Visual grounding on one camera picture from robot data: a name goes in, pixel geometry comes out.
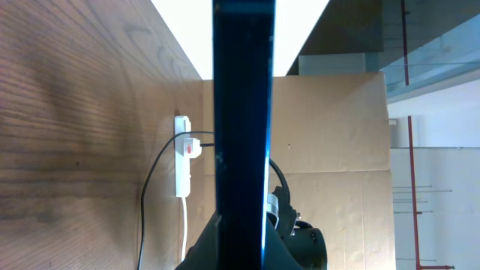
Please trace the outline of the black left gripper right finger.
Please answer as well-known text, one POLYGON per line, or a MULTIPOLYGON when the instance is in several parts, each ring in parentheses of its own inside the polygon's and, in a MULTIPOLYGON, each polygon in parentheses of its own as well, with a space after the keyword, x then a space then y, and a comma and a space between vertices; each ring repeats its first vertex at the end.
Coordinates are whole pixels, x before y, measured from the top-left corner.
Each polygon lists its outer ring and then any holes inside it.
POLYGON ((302 270, 270 220, 265 223, 265 270, 302 270))

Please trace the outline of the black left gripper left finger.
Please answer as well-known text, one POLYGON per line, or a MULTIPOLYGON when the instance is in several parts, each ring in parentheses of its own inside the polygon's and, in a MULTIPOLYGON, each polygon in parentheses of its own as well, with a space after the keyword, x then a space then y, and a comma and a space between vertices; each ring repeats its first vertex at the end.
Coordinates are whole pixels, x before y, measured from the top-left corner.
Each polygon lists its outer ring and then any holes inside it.
POLYGON ((215 211, 210 220, 175 270, 215 270, 218 264, 218 221, 215 211))

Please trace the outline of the blue Galaxy smartphone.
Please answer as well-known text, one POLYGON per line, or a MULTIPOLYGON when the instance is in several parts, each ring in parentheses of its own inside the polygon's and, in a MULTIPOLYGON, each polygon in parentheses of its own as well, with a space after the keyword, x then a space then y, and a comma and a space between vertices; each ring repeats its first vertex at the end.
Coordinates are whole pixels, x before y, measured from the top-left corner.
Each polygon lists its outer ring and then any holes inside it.
POLYGON ((274 0, 214 0, 218 269, 264 269, 274 0))

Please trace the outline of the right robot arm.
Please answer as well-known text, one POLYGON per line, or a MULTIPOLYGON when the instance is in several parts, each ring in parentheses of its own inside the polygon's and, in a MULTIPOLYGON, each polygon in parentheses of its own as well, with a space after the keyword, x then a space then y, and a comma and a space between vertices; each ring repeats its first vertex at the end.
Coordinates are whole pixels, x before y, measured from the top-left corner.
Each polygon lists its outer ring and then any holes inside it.
POLYGON ((289 255, 303 269, 327 270, 328 255, 322 232, 299 219, 287 191, 277 186, 267 197, 267 216, 289 255))

